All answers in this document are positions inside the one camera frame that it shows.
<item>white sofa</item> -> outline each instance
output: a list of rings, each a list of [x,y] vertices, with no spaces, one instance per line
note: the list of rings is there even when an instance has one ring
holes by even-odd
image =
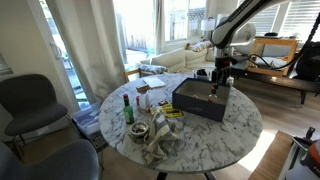
[[[180,48],[142,63],[164,66],[169,73],[192,73],[193,70],[202,68],[214,69],[213,48],[205,48],[199,52]]]

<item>wooden floor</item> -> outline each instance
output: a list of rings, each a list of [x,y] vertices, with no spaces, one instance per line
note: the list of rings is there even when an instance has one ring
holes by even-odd
[[[234,87],[247,95],[258,107],[263,118],[264,132],[255,149],[239,163],[213,172],[217,179],[248,179],[258,165],[264,152],[278,130],[291,135],[304,136],[309,126],[315,127],[312,139],[320,138],[320,96],[307,94],[305,105],[300,104],[300,92],[293,89],[264,84],[248,79],[237,80]],[[38,139],[23,148],[27,164],[42,159],[64,144],[77,139],[73,129],[68,128],[55,135]],[[157,172],[137,165],[108,147],[99,153],[105,169],[101,179],[156,179]],[[168,180],[200,180],[202,174],[169,174]]]

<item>white marble tabletop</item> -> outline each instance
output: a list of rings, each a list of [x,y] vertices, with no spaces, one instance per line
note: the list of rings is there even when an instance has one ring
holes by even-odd
[[[166,83],[165,87],[149,90],[151,103],[161,100],[171,102],[173,90],[187,77],[186,74],[157,75]],[[136,87],[143,85],[142,79],[129,82],[104,101],[99,115],[101,132],[111,147],[128,159],[145,165],[142,144],[135,144],[128,134],[132,125],[125,123],[123,94],[128,94],[134,109],[136,122],[147,122],[151,114],[140,112],[135,97]],[[254,103],[240,91],[232,88],[222,122],[184,112],[183,117],[171,118],[180,130],[180,139],[168,159],[154,170],[174,173],[202,173],[232,165],[248,154],[262,132],[262,119]]]

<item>small bowl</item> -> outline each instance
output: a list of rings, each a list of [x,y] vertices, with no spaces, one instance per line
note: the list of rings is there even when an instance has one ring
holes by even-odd
[[[131,134],[135,138],[144,137],[148,133],[149,127],[147,124],[142,122],[135,123],[131,128]]]

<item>gray chair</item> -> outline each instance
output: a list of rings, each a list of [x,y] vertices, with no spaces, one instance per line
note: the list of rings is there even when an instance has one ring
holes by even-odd
[[[45,127],[62,117],[68,118],[67,108],[57,102],[50,80],[40,74],[8,75],[0,79],[0,104],[13,117],[5,134],[13,136],[13,142],[22,134]]]
[[[98,157],[87,140],[78,140],[49,155],[42,161],[26,166],[0,143],[1,180],[97,180]]]

